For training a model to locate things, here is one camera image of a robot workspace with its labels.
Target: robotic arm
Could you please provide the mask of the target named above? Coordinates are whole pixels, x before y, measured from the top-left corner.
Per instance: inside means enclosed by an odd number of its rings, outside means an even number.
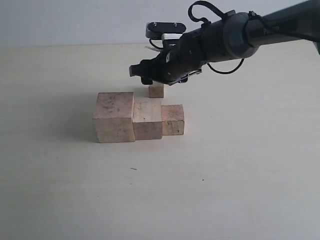
[[[210,22],[196,18],[193,6],[209,8],[221,20]],[[185,32],[182,23],[153,22],[146,26],[146,37],[162,40],[163,47],[153,59],[143,59],[129,67],[130,77],[138,76],[143,85],[159,82],[165,85],[186,83],[190,76],[200,74],[208,65],[218,74],[232,74],[246,58],[253,56],[260,46],[307,40],[314,43],[320,54],[320,0],[307,0],[277,12],[260,16],[253,11],[223,13],[207,1],[199,0],[188,9],[193,22],[201,27]],[[210,63],[241,60],[238,67],[229,72],[215,70]]]

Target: light wooden block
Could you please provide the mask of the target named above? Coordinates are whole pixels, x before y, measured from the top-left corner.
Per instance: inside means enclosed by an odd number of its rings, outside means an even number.
[[[162,139],[162,115],[160,102],[136,102],[133,111],[135,140]]]
[[[165,97],[165,86],[162,83],[154,81],[149,85],[149,98],[163,99]]]
[[[185,113],[182,105],[163,105],[162,134],[164,136],[178,136],[185,134]]]
[[[135,141],[134,103],[133,92],[100,92],[98,94],[93,122],[100,143]]]

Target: wooden cube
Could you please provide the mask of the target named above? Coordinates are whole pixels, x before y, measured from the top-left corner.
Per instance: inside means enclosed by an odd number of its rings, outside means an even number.
[[[165,86],[162,83],[154,81],[149,85],[149,98],[163,99],[165,97]]]
[[[135,140],[162,139],[162,116],[160,102],[136,102],[133,111]]]
[[[133,92],[101,92],[97,96],[93,122],[100,143],[135,141]]]
[[[164,136],[178,136],[185,134],[185,113],[182,105],[163,105],[162,134]]]

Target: wooden block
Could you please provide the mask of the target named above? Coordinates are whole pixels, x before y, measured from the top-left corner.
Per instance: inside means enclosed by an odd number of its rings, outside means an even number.
[[[163,99],[165,97],[165,86],[162,83],[154,81],[149,85],[149,98]]]
[[[136,102],[133,111],[135,140],[162,139],[160,102]]]
[[[134,103],[133,92],[101,92],[98,94],[93,122],[100,143],[135,141]]]
[[[177,136],[185,134],[185,113],[182,105],[163,105],[162,134],[164,136]]]

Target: white table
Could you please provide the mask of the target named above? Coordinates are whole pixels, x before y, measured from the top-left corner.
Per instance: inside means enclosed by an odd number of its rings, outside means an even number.
[[[184,136],[96,143],[99,92],[148,95],[128,71],[157,55],[145,46],[0,50],[0,239],[320,239],[314,46],[265,46],[235,74],[166,86]]]

